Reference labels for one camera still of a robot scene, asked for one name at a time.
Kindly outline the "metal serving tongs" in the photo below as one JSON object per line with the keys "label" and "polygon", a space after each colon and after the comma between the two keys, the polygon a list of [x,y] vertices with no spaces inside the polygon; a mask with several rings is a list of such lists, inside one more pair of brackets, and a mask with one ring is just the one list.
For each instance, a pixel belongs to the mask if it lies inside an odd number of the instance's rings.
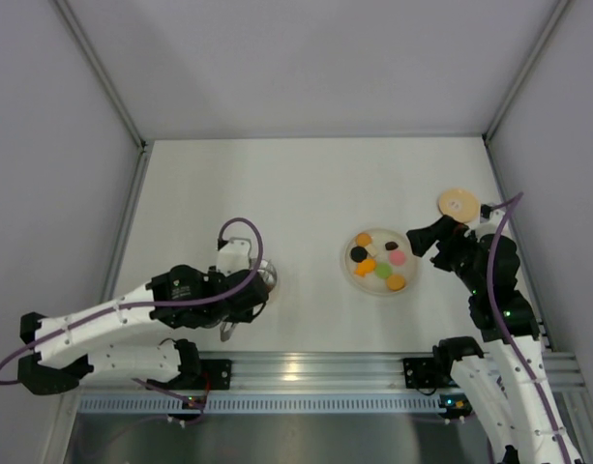
{"label": "metal serving tongs", "polygon": [[235,329],[237,328],[237,323],[223,321],[220,325],[220,340],[221,342],[227,342],[232,337]]}

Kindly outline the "orange fish-shaped cookie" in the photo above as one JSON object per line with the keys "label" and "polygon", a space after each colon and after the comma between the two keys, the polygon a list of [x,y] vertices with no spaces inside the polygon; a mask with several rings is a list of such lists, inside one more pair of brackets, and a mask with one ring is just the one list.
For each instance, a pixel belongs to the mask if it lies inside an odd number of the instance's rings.
{"label": "orange fish-shaped cookie", "polygon": [[367,274],[372,273],[377,267],[377,263],[373,258],[366,258],[357,264],[354,274],[356,276],[365,277]]}

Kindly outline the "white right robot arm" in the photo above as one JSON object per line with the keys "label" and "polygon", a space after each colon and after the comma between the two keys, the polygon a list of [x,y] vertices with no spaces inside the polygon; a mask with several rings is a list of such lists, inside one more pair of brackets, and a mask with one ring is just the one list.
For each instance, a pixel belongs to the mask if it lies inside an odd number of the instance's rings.
{"label": "white right robot arm", "polygon": [[542,336],[518,289],[519,253],[503,221],[476,229],[443,216],[407,233],[412,253],[437,252],[432,265],[452,273],[470,293],[470,317],[481,337],[433,346],[440,377],[456,384],[489,439],[497,463],[580,463],[555,404]]}

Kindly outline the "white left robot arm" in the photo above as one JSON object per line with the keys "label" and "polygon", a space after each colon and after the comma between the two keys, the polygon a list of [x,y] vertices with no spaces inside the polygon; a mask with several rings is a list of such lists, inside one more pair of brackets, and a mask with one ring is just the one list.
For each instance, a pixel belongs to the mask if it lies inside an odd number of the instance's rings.
{"label": "white left robot arm", "polygon": [[174,338],[174,331],[249,324],[270,292],[261,273],[179,265],[118,300],[70,316],[28,313],[20,337],[30,350],[17,362],[17,379],[35,395],[128,379],[163,390],[201,390],[212,375],[196,344]]}

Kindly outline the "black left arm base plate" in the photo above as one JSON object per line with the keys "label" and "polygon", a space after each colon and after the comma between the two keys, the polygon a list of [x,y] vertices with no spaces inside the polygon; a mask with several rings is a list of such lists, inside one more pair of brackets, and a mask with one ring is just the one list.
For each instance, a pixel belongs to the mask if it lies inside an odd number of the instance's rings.
{"label": "black left arm base plate", "polygon": [[229,359],[201,361],[201,387],[208,391],[228,391],[231,386],[233,362]]}

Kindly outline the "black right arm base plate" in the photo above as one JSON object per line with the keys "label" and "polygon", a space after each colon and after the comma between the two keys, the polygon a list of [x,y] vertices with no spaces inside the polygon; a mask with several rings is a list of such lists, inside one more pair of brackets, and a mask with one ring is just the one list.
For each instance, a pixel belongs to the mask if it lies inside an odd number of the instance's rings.
{"label": "black right arm base plate", "polygon": [[433,391],[455,385],[449,371],[434,357],[408,357],[401,363],[404,383],[409,389]]}

